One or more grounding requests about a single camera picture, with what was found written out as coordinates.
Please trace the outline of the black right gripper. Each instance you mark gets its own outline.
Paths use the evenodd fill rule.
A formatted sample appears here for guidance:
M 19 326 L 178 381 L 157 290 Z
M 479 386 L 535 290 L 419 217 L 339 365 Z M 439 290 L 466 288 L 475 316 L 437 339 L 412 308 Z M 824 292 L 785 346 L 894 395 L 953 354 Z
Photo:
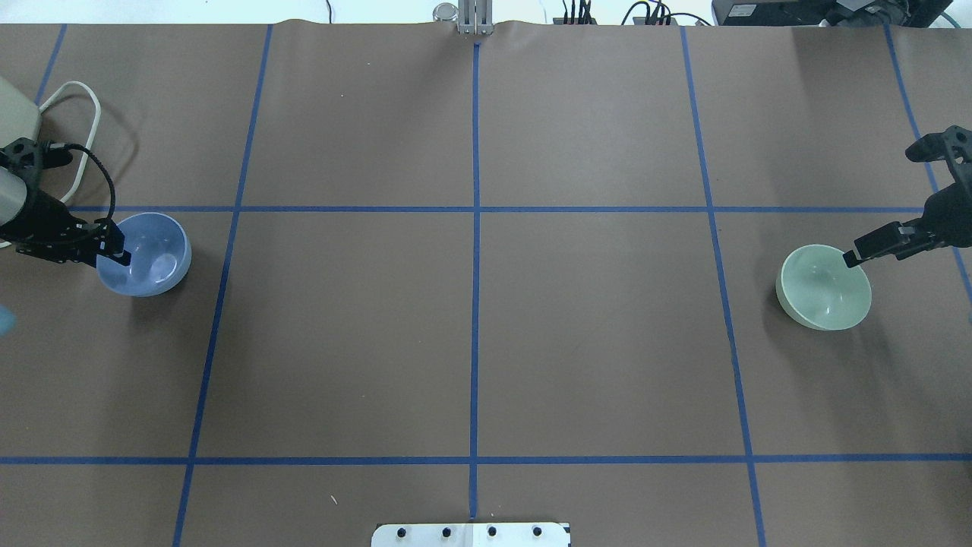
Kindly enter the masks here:
M 905 156 L 914 163 L 943 160 L 954 183 L 931 194 L 919 218 L 904 225 L 891 222 L 855 239 L 854 248 L 843 255 L 847 269 L 888 255 L 902 261 L 924 251 L 971 245 L 969 129 L 952 125 L 938 134 L 921 136 Z

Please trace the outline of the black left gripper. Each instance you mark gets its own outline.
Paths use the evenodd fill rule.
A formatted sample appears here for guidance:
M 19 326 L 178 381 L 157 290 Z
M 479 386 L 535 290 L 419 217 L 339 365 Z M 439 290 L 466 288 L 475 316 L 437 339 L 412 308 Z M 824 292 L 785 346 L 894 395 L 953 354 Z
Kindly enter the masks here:
M 56 264 L 74 262 L 96 266 L 105 258 L 131 266 L 125 235 L 111 219 L 88 223 L 73 216 L 67 204 L 39 186 L 46 169 L 72 163 L 82 152 L 103 169 L 86 147 L 74 143 L 17 139 L 2 149 L 1 235 L 15 251 Z

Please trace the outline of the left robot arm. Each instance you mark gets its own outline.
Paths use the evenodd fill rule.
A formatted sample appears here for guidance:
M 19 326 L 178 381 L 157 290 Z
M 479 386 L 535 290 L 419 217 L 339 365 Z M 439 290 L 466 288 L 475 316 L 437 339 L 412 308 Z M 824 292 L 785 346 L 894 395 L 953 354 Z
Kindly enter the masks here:
M 74 216 L 65 201 L 39 186 L 44 170 L 70 165 L 75 151 L 94 162 L 109 190 L 107 214 L 93 222 Z M 15 252 L 55 264 L 95 267 L 98 257 L 124 267 L 131 264 L 124 233 L 112 218 L 117 207 L 114 180 L 90 149 L 75 143 L 18 138 L 2 148 L 1 166 L 1 236 Z

